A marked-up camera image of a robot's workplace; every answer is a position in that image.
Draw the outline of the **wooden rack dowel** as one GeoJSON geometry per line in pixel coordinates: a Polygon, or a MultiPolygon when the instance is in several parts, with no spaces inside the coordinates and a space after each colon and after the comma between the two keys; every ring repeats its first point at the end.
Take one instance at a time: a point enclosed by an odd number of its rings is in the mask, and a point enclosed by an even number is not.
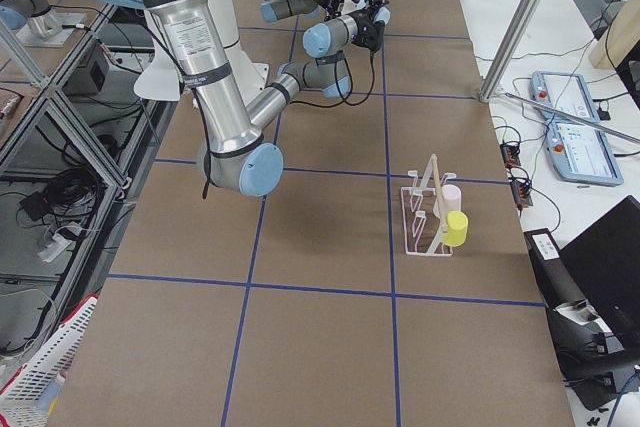
{"type": "Polygon", "coordinates": [[[442,186],[440,181],[441,177],[440,177],[439,168],[438,168],[437,155],[432,154],[430,157],[430,160],[431,160],[431,166],[433,170],[434,188],[436,193],[436,204],[438,205],[438,210],[439,210],[439,226],[440,226],[440,231],[444,234],[448,231],[447,221],[446,221],[447,214],[446,214],[446,209],[444,205],[444,197],[442,193],[442,186]]]}

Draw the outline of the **white plastic basket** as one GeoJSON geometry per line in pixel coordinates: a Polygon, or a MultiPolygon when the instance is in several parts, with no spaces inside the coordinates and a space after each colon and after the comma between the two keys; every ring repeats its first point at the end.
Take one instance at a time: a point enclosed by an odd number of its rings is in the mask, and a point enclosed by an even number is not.
{"type": "Polygon", "coordinates": [[[1,388],[2,426],[45,426],[98,301],[88,295],[1,388]]]}

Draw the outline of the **teach pendant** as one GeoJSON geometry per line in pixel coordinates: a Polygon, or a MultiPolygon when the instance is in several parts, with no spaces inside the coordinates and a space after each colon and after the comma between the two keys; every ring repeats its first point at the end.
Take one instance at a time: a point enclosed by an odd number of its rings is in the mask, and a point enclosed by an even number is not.
{"type": "Polygon", "coordinates": [[[546,148],[556,173],[565,181],[602,186],[624,183],[608,139],[596,129],[552,120],[546,148]]]}
{"type": "Polygon", "coordinates": [[[531,76],[534,101],[588,121],[600,117],[584,77],[580,74],[535,71],[531,76]]]}

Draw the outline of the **pink plastic cup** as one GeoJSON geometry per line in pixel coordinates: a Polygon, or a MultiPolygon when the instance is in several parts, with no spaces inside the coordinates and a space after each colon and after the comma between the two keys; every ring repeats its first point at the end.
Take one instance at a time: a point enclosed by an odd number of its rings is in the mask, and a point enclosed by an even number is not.
{"type": "Polygon", "coordinates": [[[445,213],[450,211],[460,211],[462,202],[462,192],[459,187],[453,184],[446,184],[441,187],[441,194],[436,198],[433,205],[433,214],[441,218],[440,202],[442,202],[445,213]]]}

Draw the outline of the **teach pendant near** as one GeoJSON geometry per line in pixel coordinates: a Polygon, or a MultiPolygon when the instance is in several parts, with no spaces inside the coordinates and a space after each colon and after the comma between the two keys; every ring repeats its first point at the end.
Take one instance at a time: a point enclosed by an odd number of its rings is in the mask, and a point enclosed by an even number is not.
{"type": "Polygon", "coordinates": [[[608,139],[596,129],[552,120],[546,148],[556,173],[565,181],[602,186],[624,183],[608,139]]]}

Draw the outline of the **black usb hub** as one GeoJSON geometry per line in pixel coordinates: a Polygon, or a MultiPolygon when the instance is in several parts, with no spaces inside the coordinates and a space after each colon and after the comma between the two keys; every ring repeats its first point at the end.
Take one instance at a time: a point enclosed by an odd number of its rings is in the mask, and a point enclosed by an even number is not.
{"type": "Polygon", "coordinates": [[[530,182],[517,178],[510,180],[510,187],[516,207],[522,211],[533,206],[530,182]]]}
{"type": "Polygon", "coordinates": [[[519,158],[519,148],[515,145],[502,143],[500,145],[500,152],[507,169],[519,167],[521,165],[519,158]]]}

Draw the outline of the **teach pendant far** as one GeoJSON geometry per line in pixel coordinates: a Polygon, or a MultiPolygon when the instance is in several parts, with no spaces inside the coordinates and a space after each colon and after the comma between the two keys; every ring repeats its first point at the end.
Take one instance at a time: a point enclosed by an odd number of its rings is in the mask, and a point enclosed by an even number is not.
{"type": "Polygon", "coordinates": [[[534,101],[588,121],[600,117],[584,77],[580,74],[535,71],[531,76],[534,101]]]}

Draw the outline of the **aluminium frame post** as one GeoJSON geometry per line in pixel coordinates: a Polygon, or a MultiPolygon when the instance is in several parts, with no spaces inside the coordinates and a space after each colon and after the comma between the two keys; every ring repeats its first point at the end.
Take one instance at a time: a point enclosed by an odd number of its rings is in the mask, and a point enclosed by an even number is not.
{"type": "Polygon", "coordinates": [[[491,62],[489,71],[478,93],[478,99],[487,103],[494,94],[499,81],[515,54],[525,30],[535,13],[540,0],[520,0],[505,32],[500,46],[491,62]]]}

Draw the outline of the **yellow plastic cup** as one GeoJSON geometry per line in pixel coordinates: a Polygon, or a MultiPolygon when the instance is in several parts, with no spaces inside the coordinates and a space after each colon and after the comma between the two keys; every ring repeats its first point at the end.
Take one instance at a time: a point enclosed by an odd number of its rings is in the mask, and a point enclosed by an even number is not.
{"type": "Polygon", "coordinates": [[[443,244],[455,248],[463,245],[467,238],[469,220],[467,215],[460,210],[451,210],[446,215],[446,232],[443,244]]]}

